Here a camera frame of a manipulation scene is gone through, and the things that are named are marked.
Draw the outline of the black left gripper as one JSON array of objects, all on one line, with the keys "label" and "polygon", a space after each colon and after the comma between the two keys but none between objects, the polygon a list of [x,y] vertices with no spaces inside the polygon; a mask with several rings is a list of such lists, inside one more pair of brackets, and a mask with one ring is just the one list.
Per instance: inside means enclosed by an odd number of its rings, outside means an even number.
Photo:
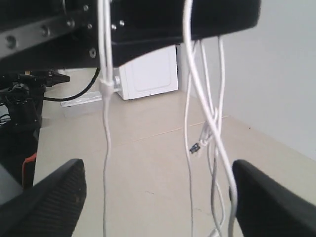
[{"label": "black left gripper", "polygon": [[100,0],[2,0],[0,72],[100,66]]}]

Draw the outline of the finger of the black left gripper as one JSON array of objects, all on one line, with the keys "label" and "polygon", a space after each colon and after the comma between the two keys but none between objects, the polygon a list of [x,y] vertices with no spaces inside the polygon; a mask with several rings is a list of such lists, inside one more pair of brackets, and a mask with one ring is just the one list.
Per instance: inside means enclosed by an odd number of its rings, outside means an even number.
[{"label": "finger of the black left gripper", "polygon": [[113,66],[155,50],[251,29],[259,0],[115,0],[110,4]]}]

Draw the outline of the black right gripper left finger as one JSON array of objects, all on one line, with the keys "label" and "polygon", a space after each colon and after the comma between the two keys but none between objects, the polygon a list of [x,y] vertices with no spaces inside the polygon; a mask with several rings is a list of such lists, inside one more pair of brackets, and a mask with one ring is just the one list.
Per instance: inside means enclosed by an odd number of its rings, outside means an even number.
[{"label": "black right gripper left finger", "polygon": [[70,237],[86,199],[83,160],[71,159],[0,207],[2,237]]}]

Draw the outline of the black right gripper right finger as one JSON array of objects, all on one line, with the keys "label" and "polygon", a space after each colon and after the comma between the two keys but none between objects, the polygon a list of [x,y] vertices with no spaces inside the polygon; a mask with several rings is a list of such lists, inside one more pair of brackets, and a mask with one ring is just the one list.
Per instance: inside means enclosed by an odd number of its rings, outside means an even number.
[{"label": "black right gripper right finger", "polygon": [[316,207],[246,160],[233,162],[236,218],[245,237],[314,237]]}]

